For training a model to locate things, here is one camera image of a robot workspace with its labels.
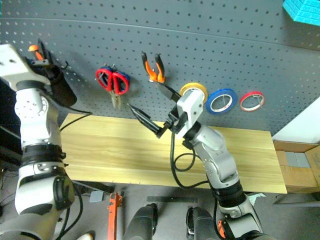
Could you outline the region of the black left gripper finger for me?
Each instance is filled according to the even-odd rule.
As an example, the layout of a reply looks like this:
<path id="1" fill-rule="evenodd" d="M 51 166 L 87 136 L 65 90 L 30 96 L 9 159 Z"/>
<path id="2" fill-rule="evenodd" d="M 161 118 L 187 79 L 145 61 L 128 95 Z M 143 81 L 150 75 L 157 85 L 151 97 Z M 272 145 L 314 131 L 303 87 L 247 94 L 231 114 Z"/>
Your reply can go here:
<path id="1" fill-rule="evenodd" d="M 52 59 L 52 55 L 51 55 L 50 51 L 47 50 L 46 48 L 44 48 L 44 55 L 45 55 L 45 58 L 48 60 L 49 64 L 53 65 L 54 62 L 53 62 L 53 59 Z"/>
<path id="2" fill-rule="evenodd" d="M 42 57 L 44 59 L 47 59 L 46 49 L 45 49 L 45 46 L 40 38 L 37 40 L 37 45 L 39 48 L 39 53 L 42 55 Z"/>

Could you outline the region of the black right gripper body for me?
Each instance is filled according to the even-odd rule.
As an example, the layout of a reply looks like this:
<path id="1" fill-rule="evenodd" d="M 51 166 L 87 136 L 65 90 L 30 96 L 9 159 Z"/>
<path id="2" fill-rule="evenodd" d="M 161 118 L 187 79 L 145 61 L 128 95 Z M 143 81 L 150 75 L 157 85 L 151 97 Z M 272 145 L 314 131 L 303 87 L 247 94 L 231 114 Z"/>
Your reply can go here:
<path id="1" fill-rule="evenodd" d="M 187 113 L 183 112 L 182 115 L 179 115 L 178 108 L 175 106 L 168 113 L 167 119 L 163 125 L 163 131 L 170 130 L 172 133 L 176 134 L 177 137 L 184 137 L 188 131 L 186 128 L 187 120 Z"/>

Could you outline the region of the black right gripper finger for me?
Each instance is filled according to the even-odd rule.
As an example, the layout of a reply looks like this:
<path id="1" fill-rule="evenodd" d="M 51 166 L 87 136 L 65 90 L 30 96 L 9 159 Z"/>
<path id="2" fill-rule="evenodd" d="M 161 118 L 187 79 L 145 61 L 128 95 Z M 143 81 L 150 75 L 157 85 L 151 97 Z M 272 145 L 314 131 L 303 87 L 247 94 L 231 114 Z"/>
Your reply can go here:
<path id="1" fill-rule="evenodd" d="M 160 127 L 155 122 L 153 122 L 151 120 L 151 117 L 144 111 L 129 103 L 127 105 L 136 117 L 136 119 L 150 131 L 152 131 L 157 138 L 160 138 L 165 133 L 165 131 L 167 130 L 167 127 L 165 125 L 163 127 Z"/>
<path id="2" fill-rule="evenodd" d="M 157 88 L 165 97 L 172 101 L 178 101 L 181 97 L 178 92 L 163 83 L 158 83 Z"/>

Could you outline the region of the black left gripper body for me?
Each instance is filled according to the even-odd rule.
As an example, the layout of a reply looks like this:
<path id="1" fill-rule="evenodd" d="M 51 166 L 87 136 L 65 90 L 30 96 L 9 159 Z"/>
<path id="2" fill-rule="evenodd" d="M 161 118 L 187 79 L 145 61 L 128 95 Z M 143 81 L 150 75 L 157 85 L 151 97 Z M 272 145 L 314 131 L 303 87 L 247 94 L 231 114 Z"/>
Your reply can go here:
<path id="1" fill-rule="evenodd" d="M 28 57 L 24 58 L 33 72 L 39 75 L 53 75 L 53 65 L 48 59 L 36 60 Z"/>

